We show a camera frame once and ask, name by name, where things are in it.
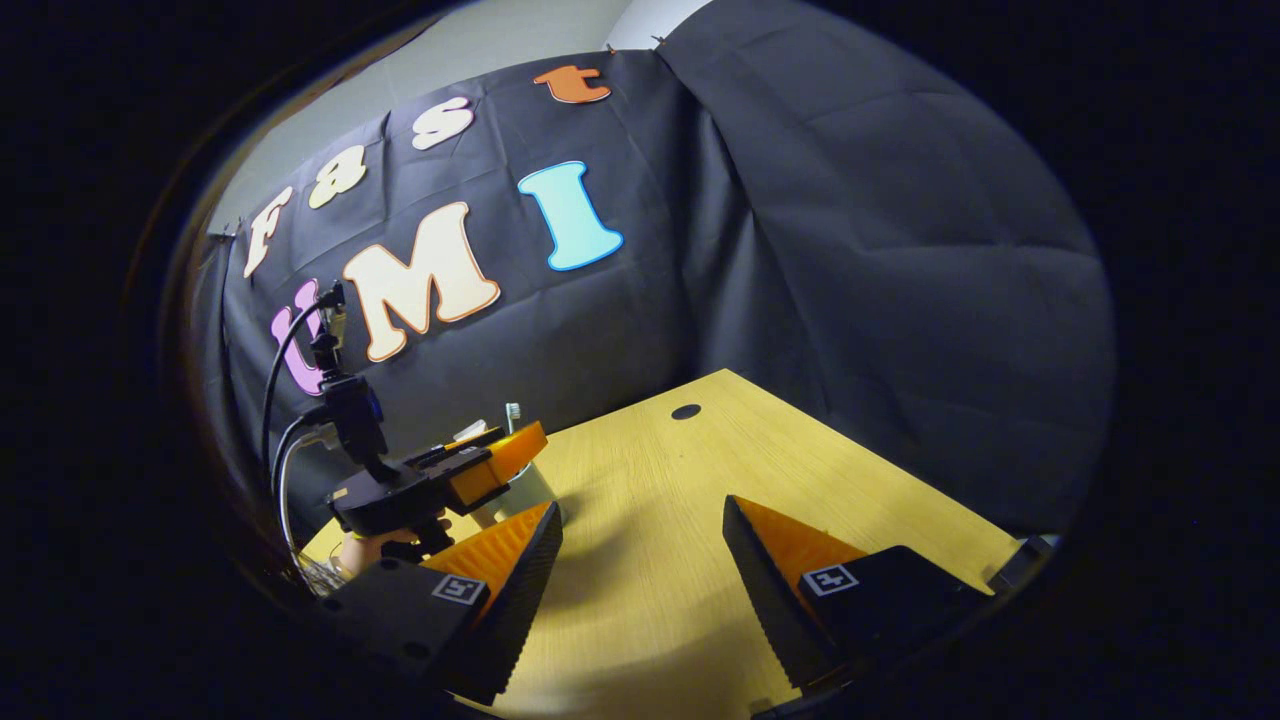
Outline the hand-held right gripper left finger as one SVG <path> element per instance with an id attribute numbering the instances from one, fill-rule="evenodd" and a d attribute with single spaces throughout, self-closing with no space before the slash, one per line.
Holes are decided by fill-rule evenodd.
<path id="1" fill-rule="evenodd" d="M 490 706 L 506 692 L 563 539 L 539 503 L 420 564 L 381 559 L 320 602 L 338 648 L 428 692 Z"/>

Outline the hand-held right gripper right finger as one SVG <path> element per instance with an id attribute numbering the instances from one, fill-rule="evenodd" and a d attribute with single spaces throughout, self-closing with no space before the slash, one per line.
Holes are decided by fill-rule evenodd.
<path id="1" fill-rule="evenodd" d="M 826 691 L 940 639 L 991 596 L 904 544 L 864 551 L 730 495 L 722 536 L 791 687 Z"/>

